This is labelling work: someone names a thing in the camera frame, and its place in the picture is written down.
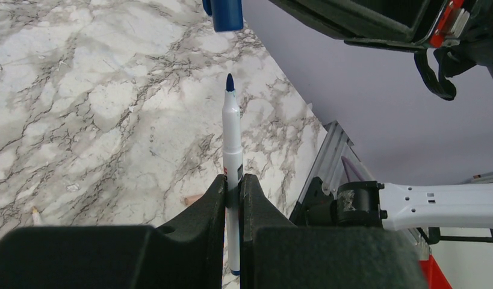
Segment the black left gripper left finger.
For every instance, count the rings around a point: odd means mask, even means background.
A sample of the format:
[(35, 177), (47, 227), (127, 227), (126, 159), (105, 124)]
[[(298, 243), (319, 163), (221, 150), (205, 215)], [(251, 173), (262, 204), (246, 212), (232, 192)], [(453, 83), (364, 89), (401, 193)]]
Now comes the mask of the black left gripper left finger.
[(32, 226), (0, 239), (0, 288), (220, 288), (225, 179), (159, 227)]

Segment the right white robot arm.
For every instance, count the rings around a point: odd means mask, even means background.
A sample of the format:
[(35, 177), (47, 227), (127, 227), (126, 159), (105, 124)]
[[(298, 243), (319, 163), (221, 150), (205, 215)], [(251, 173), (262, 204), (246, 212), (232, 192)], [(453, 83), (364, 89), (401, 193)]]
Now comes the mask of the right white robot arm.
[[(276, 1), (306, 26), (347, 45), (414, 56), (427, 89), (457, 95), (450, 78), (485, 66), (493, 79), (493, 1)], [(493, 184), (439, 186), (348, 182), (325, 195), (313, 177), (290, 215), (297, 226), (416, 229), (427, 244), (445, 240), (442, 227), (485, 228), (493, 243)]]

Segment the blue pen cap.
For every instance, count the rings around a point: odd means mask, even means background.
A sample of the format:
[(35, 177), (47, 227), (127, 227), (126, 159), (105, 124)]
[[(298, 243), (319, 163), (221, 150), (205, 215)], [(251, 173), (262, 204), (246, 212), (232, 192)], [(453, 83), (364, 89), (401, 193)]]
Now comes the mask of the blue pen cap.
[(217, 33), (244, 28), (242, 0), (203, 0), (203, 9), (212, 18)]

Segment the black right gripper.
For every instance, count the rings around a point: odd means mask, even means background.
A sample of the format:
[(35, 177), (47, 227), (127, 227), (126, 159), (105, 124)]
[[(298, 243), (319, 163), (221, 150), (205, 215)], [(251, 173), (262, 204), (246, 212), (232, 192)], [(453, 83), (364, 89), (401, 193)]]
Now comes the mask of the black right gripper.
[(493, 1), (274, 1), (306, 26), (349, 45), (414, 52), (493, 48)]

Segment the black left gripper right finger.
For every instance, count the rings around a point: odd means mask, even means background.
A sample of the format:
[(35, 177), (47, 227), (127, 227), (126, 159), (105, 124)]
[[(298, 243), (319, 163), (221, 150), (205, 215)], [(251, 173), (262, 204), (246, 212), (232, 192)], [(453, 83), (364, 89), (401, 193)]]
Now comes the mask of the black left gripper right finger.
[(381, 228), (298, 227), (241, 182), (241, 288), (427, 288), (415, 249)]

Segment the white blue tip marker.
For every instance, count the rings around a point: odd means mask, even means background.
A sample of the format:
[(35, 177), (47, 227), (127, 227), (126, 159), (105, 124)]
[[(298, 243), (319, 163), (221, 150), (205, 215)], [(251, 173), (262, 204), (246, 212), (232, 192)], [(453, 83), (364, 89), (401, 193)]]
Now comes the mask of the white blue tip marker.
[(240, 182), (243, 172), (241, 144), (241, 111), (237, 102), (234, 79), (227, 75), (222, 108), (223, 174), (226, 181), (226, 233), (228, 266), (234, 276), (240, 275)]

